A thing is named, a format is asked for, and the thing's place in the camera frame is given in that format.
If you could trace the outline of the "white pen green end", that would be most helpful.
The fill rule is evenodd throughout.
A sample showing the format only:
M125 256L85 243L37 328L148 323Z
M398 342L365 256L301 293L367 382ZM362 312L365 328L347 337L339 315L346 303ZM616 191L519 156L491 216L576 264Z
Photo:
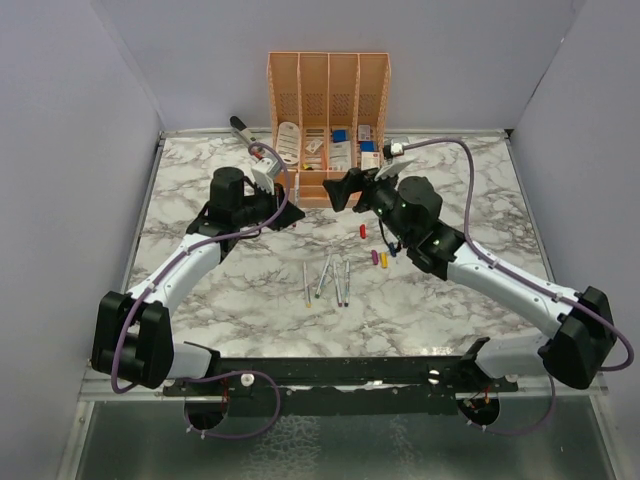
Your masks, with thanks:
M326 283L327 272L328 272L330 264L331 264L331 254L328 254L326 256L326 258L325 258L323 267L321 269L320 278L318 280L318 284L317 284L316 289L315 289L314 296L315 296L316 299L320 298L320 296L322 294L322 291L323 291L325 283Z

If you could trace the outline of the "white pen yellow end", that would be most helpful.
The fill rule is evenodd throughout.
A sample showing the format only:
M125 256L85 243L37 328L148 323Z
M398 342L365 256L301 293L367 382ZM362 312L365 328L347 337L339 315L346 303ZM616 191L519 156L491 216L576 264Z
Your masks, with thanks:
M303 286L304 286L304 295L305 295L305 305L307 308L311 308L312 300L311 300L311 291L308 277L308 267L306 261L302 264L302 273L303 273Z

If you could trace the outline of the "white pen red end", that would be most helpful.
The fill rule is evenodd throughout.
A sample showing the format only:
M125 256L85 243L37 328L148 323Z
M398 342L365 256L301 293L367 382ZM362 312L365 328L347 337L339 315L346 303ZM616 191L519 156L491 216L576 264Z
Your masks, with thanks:
M300 188L300 172L296 172L294 176L294 195L292 200L292 204L295 205L296 207L298 207L299 198L300 198L299 188Z

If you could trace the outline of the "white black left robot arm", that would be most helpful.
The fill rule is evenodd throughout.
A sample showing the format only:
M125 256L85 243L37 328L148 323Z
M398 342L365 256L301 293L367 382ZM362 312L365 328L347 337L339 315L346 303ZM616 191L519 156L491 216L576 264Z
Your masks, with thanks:
M173 339L171 317L196 284L220 266L235 245L260 234L278 231L304 219L283 185L268 193L259 187L246 194L251 182L242 170L215 170L209 199L188 225L178 248L149 277L124 293L108 292L100 301L91 353L93 370L108 374L117 393L129 388L154 389L166 380L186 379L206 395L220 385L215 365L218 352Z

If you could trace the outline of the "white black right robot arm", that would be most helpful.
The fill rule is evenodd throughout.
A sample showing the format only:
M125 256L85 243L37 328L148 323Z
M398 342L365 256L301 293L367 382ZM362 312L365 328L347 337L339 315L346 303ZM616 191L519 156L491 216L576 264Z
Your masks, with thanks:
M540 279L466 239L440 220L442 198L425 177L377 179L373 170L353 168L323 187L336 212L357 194L354 211L373 212L422 272L471 288L536 328L532 335L476 341L459 367L467 389L481 391L507 375L548 374L584 390L602 371L617 336L601 290L578 292Z

